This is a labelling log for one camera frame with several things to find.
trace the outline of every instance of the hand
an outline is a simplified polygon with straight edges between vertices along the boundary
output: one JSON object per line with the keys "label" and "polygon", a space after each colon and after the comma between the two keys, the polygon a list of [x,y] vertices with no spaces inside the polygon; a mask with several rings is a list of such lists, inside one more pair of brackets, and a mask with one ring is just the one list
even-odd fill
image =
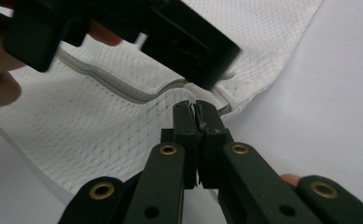
{"label": "hand", "polygon": [[[12,0],[0,0],[0,7],[12,8]],[[0,106],[9,105],[21,95],[21,87],[8,72],[25,66],[24,63],[7,54],[3,49],[4,29],[9,18],[0,13]],[[96,21],[91,22],[91,37],[109,46],[115,46],[121,39]]]}

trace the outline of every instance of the white surface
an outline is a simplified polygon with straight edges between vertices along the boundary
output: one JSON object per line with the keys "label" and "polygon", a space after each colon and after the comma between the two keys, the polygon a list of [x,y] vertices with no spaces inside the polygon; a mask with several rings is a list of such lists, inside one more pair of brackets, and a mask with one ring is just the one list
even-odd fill
{"label": "white surface", "polygon": [[[325,1],[283,74],[226,126],[279,174],[323,175],[363,201],[363,1]],[[48,187],[0,136],[0,223],[56,223],[67,196]],[[185,223],[221,217],[207,191],[186,192]]]}

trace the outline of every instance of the zipper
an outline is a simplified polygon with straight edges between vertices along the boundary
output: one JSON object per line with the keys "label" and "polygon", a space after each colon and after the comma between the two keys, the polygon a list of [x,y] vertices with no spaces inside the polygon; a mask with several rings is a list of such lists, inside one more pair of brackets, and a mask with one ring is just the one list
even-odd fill
{"label": "zipper", "polygon": [[[67,53],[64,49],[61,48],[58,49],[57,57],[59,58],[60,61],[65,63],[71,69],[77,71],[82,75],[94,78],[96,81],[98,81],[100,84],[105,86],[110,91],[114,92],[119,97],[139,105],[146,104],[158,98],[160,95],[162,95],[164,92],[168,90],[175,88],[183,88],[189,83],[185,79],[180,78],[170,82],[157,93],[149,94],[136,89],[135,87],[122,81],[116,76],[113,76],[112,74],[106,72],[104,69],[100,67],[83,63],[79,59]],[[225,106],[222,106],[220,109],[218,109],[218,113],[220,116],[228,114],[230,112],[231,112],[231,107],[229,104],[226,104]]]}

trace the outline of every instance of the fingertip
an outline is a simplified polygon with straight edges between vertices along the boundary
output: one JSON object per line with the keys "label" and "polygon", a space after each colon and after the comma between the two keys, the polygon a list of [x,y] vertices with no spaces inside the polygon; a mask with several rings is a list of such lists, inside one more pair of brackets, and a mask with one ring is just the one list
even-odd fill
{"label": "fingertip", "polygon": [[10,105],[21,96],[21,85],[9,73],[0,74],[0,106]]}
{"label": "fingertip", "polygon": [[97,21],[91,21],[91,30],[89,34],[95,40],[107,44],[108,46],[116,46],[122,41],[119,36],[106,29]]}
{"label": "fingertip", "polygon": [[0,7],[13,8],[12,0],[0,0]]}
{"label": "fingertip", "polygon": [[294,187],[296,187],[298,185],[298,182],[300,182],[300,176],[298,175],[285,174],[280,176],[284,181],[286,181],[288,184]]}

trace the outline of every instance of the white fabric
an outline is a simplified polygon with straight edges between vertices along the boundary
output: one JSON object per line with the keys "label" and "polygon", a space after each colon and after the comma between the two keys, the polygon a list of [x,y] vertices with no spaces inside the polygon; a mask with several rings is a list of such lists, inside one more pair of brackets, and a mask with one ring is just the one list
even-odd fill
{"label": "white fabric", "polygon": [[91,70],[104,70],[126,86],[154,96],[143,104],[121,98],[91,76],[56,60],[50,72],[13,72],[23,88],[13,105],[0,108],[0,128],[33,163],[75,193],[102,175],[122,180],[144,167],[162,128],[172,126],[172,106],[208,100],[226,119],[267,89],[286,65],[321,0],[188,0],[186,3],[236,42],[242,55],[216,84],[213,95],[193,88],[161,93],[179,75],[141,53],[136,45],[110,48],[87,38],[82,48],[63,45]]}

